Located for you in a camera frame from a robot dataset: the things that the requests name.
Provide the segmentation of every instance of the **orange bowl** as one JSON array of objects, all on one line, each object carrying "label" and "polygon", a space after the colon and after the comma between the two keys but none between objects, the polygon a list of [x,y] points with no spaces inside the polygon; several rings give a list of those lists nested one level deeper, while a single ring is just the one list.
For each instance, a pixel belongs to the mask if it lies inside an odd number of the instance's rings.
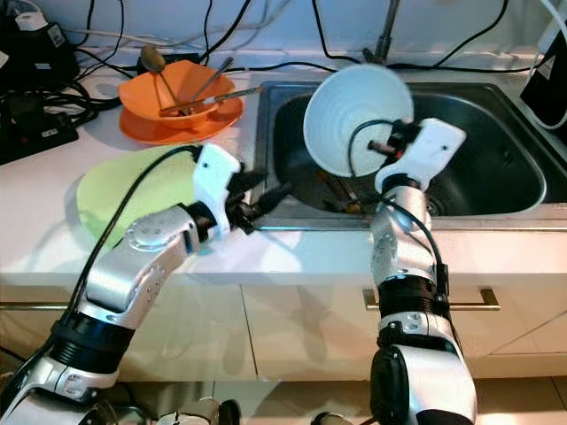
[{"label": "orange bowl", "polygon": [[[212,68],[181,60],[167,65],[163,75],[180,102],[189,102],[214,72]],[[224,95],[233,89],[232,80],[221,75],[198,96],[198,100]],[[219,107],[218,104],[201,105],[193,108],[193,112],[189,115],[162,117],[159,111],[174,106],[175,102],[161,77],[151,73],[143,73],[121,84],[118,87],[118,94],[122,104],[130,112],[147,120],[159,121],[160,124],[171,128],[192,128],[203,124],[208,115]]]}]

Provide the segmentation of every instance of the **white wall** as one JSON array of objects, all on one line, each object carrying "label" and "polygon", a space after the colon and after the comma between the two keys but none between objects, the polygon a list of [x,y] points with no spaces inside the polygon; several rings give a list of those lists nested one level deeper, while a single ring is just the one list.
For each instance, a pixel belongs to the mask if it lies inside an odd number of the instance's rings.
[{"label": "white wall", "polygon": [[[210,26],[227,26],[236,17],[244,0],[214,0]],[[263,2],[252,0],[243,22],[260,18]],[[282,0],[269,0],[274,10]],[[84,27],[89,0],[36,0],[51,20],[64,27]],[[202,31],[208,0],[124,0],[126,32],[155,34],[174,39]],[[488,25],[498,14],[502,0],[402,0],[394,28],[392,51],[443,51]],[[323,26],[331,50],[360,50],[376,44],[388,0],[318,0]],[[92,28],[118,31],[117,0],[96,0]],[[518,51],[533,46],[549,22],[538,0],[510,0],[502,23],[472,51]],[[240,43],[250,31],[233,36],[225,49]],[[73,41],[79,35],[70,35]],[[213,41],[220,35],[213,35]],[[89,44],[109,45],[109,39],[92,38]],[[310,0],[292,0],[280,18],[264,28],[252,42],[253,50],[319,50],[315,18]]]}]

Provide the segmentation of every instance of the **white cabinet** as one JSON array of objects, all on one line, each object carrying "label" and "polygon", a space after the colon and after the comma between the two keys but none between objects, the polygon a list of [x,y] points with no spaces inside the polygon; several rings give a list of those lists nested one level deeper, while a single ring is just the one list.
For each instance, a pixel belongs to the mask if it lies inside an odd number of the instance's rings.
[{"label": "white cabinet", "polygon": [[[377,348],[378,312],[365,308],[364,286],[368,284],[243,287],[260,378],[368,379]],[[567,352],[567,315],[541,326],[566,309],[567,284],[561,276],[456,274],[451,302],[481,303],[479,290],[485,287],[492,288],[499,311],[452,312],[471,373],[565,374],[567,354],[562,362],[554,350]],[[536,328],[534,335],[519,341]],[[541,367],[538,359],[547,366]]]},{"label": "white cabinet", "polygon": [[[65,301],[55,289],[6,287],[2,301]],[[0,312],[1,344],[29,356],[60,312]],[[242,293],[174,275],[137,330],[120,364],[126,381],[214,381],[256,378]]]},{"label": "white cabinet", "polygon": [[244,286],[260,379],[362,380],[376,351],[377,315],[361,287]]}]

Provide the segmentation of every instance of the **white bowl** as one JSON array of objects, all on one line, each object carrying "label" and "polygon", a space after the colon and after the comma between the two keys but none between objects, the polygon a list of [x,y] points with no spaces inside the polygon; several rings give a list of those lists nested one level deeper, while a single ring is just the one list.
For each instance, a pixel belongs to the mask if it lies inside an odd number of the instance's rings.
[{"label": "white bowl", "polygon": [[[350,176],[348,141],[353,131],[368,120],[413,120],[414,104],[408,86],[383,66],[349,66],[325,80],[307,105],[303,136],[315,162],[329,173]],[[354,139],[353,169],[356,175],[377,171],[385,156],[368,150],[370,140],[385,143],[388,125],[363,129]]]}]

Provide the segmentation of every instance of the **utensil in sink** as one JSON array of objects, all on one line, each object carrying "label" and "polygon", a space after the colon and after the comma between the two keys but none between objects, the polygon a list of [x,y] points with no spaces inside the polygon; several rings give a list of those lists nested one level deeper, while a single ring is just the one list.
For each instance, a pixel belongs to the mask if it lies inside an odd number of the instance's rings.
[{"label": "utensil in sink", "polygon": [[[180,105],[180,100],[177,98],[174,91],[171,90],[166,77],[163,75],[163,70],[166,69],[166,60],[161,55],[161,53],[159,53],[158,50],[153,46],[144,46],[142,48],[142,52],[140,53],[140,60],[142,61],[144,68],[147,69],[149,73],[153,73],[154,75],[159,75],[159,77],[161,77],[161,80],[166,85],[167,91],[173,99],[174,104]],[[181,113],[182,115],[190,114],[190,110],[185,107],[182,107],[177,111],[179,111],[179,113]]]},{"label": "utensil in sink", "polygon": [[336,213],[362,213],[362,204],[347,182],[323,170],[317,172],[317,178],[324,182],[337,198],[337,204],[330,201],[323,201],[327,208]]}]

